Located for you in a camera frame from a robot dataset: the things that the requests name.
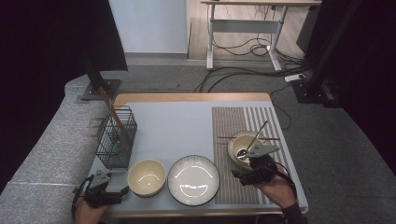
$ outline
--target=beige bowl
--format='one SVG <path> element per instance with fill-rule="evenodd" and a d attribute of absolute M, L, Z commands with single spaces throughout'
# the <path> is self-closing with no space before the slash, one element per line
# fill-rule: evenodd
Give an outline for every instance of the beige bowl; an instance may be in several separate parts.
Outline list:
<path fill-rule="evenodd" d="M 240 160 L 237 158 L 238 152 L 241 151 L 242 149 L 247 149 L 247 146 L 250 144 L 251 140 L 253 140 L 254 136 L 256 133 L 254 132 L 240 132 L 236 133 L 233 138 L 231 138 L 228 141 L 228 155 L 230 158 L 235 162 L 238 166 L 251 170 L 249 166 L 249 160 L 248 158 L 244 158 L 243 160 Z M 247 149 L 247 151 L 250 151 L 251 149 L 254 148 L 256 145 L 267 145 L 269 146 L 270 143 L 266 140 L 261 141 L 260 139 L 254 140 L 253 144 Z"/>
<path fill-rule="evenodd" d="M 161 191 L 165 179 L 165 168 L 160 162 L 145 160 L 129 170 L 128 186 L 140 197 L 151 197 Z"/>

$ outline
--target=person's right hand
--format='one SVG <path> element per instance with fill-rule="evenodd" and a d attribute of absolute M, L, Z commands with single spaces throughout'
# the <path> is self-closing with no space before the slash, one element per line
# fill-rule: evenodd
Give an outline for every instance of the person's right hand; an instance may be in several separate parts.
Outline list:
<path fill-rule="evenodd" d="M 279 172 L 284 173 L 282 166 L 276 166 Z M 279 205 L 282 209 L 290 207 L 297 202 L 294 197 L 293 190 L 291 189 L 291 185 L 287 180 L 279 175 L 275 175 L 274 178 L 266 184 L 260 183 L 254 184 L 253 186 L 260 189 L 269 200 Z"/>

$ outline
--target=wooden chopstick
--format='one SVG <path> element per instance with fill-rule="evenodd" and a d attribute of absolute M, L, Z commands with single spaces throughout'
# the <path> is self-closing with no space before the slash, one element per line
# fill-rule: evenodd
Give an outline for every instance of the wooden chopstick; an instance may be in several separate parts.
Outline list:
<path fill-rule="evenodd" d="M 236 137 L 224 137 L 224 136 L 218 136 L 218 138 L 236 138 Z M 280 140 L 280 138 L 258 138 L 260 140 Z"/>

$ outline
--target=hand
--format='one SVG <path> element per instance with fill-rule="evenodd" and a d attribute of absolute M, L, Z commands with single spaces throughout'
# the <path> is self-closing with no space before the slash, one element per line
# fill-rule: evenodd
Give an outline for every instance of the hand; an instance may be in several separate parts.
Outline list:
<path fill-rule="evenodd" d="M 276 166 L 279 172 L 284 173 L 282 166 Z M 269 200 L 279 205 L 282 209 L 290 207 L 297 202 L 294 197 L 293 190 L 291 189 L 291 185 L 287 180 L 279 175 L 275 175 L 274 178 L 266 184 L 260 183 L 254 184 L 253 186 L 260 189 Z"/>
<path fill-rule="evenodd" d="M 79 198 L 76 205 L 75 223 L 97 224 L 107 208 L 108 205 L 103 205 L 98 208 L 91 208 L 83 198 Z"/>

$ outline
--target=desk leg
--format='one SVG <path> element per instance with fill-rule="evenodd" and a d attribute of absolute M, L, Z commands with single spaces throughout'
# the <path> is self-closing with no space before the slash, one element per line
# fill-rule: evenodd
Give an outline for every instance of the desk leg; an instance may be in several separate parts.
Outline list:
<path fill-rule="evenodd" d="M 279 64 L 279 60 L 277 59 L 277 54 L 275 52 L 275 49 L 276 49 L 277 41 L 279 40 L 280 37 L 280 32 L 282 31 L 283 23 L 285 22 L 285 17 L 287 12 L 288 12 L 288 6 L 283 6 L 282 16 L 277 24 L 276 33 L 273 38 L 273 42 L 271 43 L 271 47 L 270 46 L 267 47 L 268 53 L 270 55 L 271 61 L 276 71 L 282 70 Z"/>
<path fill-rule="evenodd" d="M 209 46 L 207 47 L 206 69 L 213 69 L 213 22 L 215 22 L 215 5 L 211 6 L 209 23 Z"/>

